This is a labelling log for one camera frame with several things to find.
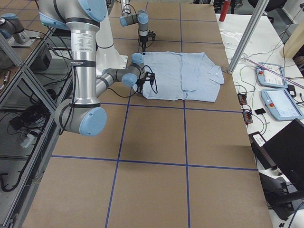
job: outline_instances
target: blue cable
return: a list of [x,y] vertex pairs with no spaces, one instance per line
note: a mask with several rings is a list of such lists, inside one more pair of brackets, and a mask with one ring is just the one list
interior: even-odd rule
[[303,205],[304,205],[304,201],[303,201],[303,202],[297,207],[297,209],[294,211],[294,215],[293,215],[293,217],[291,218],[291,221],[290,221],[290,223],[289,223],[288,228],[291,227],[291,224],[292,224],[292,222],[293,222],[293,220],[294,220],[294,218],[295,218],[296,213],[298,212],[298,210],[299,210]]

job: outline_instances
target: gray floor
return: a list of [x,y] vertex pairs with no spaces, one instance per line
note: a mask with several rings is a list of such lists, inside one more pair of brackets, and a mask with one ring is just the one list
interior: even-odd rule
[[[243,0],[243,6],[235,10],[235,14],[251,15],[254,8],[248,3],[247,0]],[[275,21],[272,24],[278,34],[282,33],[287,25],[291,24],[291,20],[286,16],[282,9],[275,9],[267,13],[268,16],[274,17]]]

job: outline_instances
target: black chair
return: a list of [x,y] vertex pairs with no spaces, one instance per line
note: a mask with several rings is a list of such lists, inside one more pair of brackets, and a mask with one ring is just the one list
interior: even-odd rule
[[[252,5],[254,8],[257,6],[258,0],[248,0],[249,4]],[[277,8],[283,8],[287,0],[270,0],[269,3],[266,6],[265,12],[273,11]],[[273,23],[275,21],[275,18],[268,17],[270,22]]]

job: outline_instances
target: white table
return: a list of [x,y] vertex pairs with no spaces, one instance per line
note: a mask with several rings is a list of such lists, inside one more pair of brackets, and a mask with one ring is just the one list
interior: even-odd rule
[[[233,54],[235,52],[235,49],[237,48],[239,41],[241,39],[241,36],[250,20],[250,15],[227,15],[224,22],[218,22],[219,28],[221,30],[221,35],[223,39],[223,43],[225,45],[226,54],[228,58],[232,58]],[[267,53],[267,54],[259,54],[251,56],[252,54],[256,53],[265,53],[268,52],[275,47],[278,47],[278,49],[274,50],[273,53]],[[246,49],[245,49],[245,56],[249,56],[249,59],[255,61],[255,62],[268,62],[268,63],[274,63],[274,64],[280,64],[284,65],[284,58],[280,55],[280,50],[283,48],[283,44],[277,35],[275,29],[269,22],[268,18],[266,16],[262,16],[260,22],[258,23],[250,42],[248,43]],[[295,63],[292,59],[286,59],[285,66],[289,66],[285,68],[285,76],[286,77],[302,77],[299,69],[297,66],[293,66]],[[242,86],[244,86],[247,91],[253,91],[254,88],[241,80],[240,76],[240,69],[242,79],[245,82],[248,82],[250,84],[255,84],[256,89],[254,93],[248,93],[247,94],[247,101],[248,104],[251,106],[252,110],[258,109],[258,108],[264,108],[266,110],[266,113],[264,114],[264,117],[267,124],[267,130],[265,134],[263,135],[266,140],[269,140],[272,136],[274,136],[277,132],[279,132],[281,129],[283,129],[287,124],[290,123],[290,121],[276,121],[268,112],[268,110],[264,106],[264,102],[262,101],[262,98],[260,96],[260,90],[266,89],[267,87],[261,87],[256,83],[256,70],[253,64],[249,63],[248,61],[241,60],[239,61],[239,64],[237,65],[235,71],[233,72],[233,79],[236,82],[236,85],[238,83]],[[295,79],[297,83],[304,85],[304,79]],[[304,90],[300,89],[298,87],[295,88],[297,97],[296,100],[300,101],[300,93],[304,94]],[[244,92],[245,90],[243,88],[240,88],[240,92]],[[248,134],[261,131],[263,128],[262,123],[253,116],[253,124],[249,124],[247,128]],[[273,178],[277,178],[273,174],[272,171],[264,170],[264,168],[261,166],[260,163],[258,163],[258,168],[260,173],[266,174],[268,176],[271,176]],[[281,220],[276,213],[273,210],[269,211],[271,220],[273,223],[273,226],[276,228],[280,223],[285,223],[284,227],[288,227],[289,222],[291,220],[292,215],[289,217],[288,221]],[[297,212],[295,219],[292,223],[292,228],[303,228],[304,224],[304,210],[300,210]]]

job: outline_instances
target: computer monitor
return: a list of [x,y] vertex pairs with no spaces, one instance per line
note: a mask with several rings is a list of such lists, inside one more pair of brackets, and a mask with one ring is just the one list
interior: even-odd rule
[[304,190],[304,124],[294,119],[264,146],[297,190]]

